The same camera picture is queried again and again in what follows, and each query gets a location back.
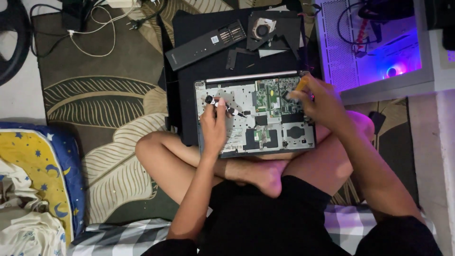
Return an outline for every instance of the person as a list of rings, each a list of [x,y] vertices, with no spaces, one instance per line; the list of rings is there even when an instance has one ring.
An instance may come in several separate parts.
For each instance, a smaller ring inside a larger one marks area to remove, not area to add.
[[[324,228],[324,209],[352,171],[378,223],[356,254],[441,255],[410,194],[372,146],[371,121],[347,112],[332,85],[305,79],[314,101],[307,92],[291,94],[317,124],[315,150],[219,159],[225,109],[213,105],[200,117],[204,141],[211,142],[201,155],[166,132],[138,141],[137,158],[180,205],[167,239],[143,255],[196,255],[198,249],[199,255],[349,255]]]

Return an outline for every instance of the crossed legs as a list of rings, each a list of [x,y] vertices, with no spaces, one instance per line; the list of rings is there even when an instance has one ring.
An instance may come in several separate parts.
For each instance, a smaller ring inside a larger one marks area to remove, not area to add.
[[[371,120],[359,113],[348,113],[359,132],[372,139],[374,126]],[[212,184],[215,186],[225,178],[253,184],[264,194],[278,197],[281,176],[293,175],[334,195],[351,175],[352,166],[343,146],[329,130],[316,125],[316,137],[317,149],[303,154],[219,159]],[[198,147],[186,147],[172,133],[152,132],[137,142],[136,156],[163,191],[180,204],[199,163]]]

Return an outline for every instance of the laptop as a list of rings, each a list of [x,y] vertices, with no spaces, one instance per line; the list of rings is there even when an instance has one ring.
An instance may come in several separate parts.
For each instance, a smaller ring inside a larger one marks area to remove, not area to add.
[[[221,77],[194,82],[198,118],[199,149],[204,141],[199,117],[206,98],[223,97],[242,116],[226,119],[226,145],[221,158],[260,154],[292,153],[316,147],[314,122],[302,105],[290,99],[307,71],[286,71],[237,77]]]

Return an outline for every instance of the steering wheel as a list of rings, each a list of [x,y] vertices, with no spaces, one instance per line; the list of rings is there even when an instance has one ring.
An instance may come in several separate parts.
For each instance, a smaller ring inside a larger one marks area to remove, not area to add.
[[[4,31],[17,32],[17,43],[13,56],[6,61],[0,55],[0,86],[13,78],[27,58],[31,27],[27,10],[20,0],[7,0],[8,7],[0,12],[0,33]]]

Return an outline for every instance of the black and white screwdriver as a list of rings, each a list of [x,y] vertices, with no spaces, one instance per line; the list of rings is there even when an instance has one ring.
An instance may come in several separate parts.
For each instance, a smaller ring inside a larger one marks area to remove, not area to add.
[[[206,98],[205,98],[205,103],[207,104],[211,104],[211,105],[215,105],[216,107],[218,107],[218,100],[213,98],[212,96],[208,95]],[[242,113],[240,113],[238,110],[232,108],[231,106],[227,105],[226,104],[226,111],[233,115],[233,116],[240,116],[240,117],[244,117],[246,118],[246,116]]]

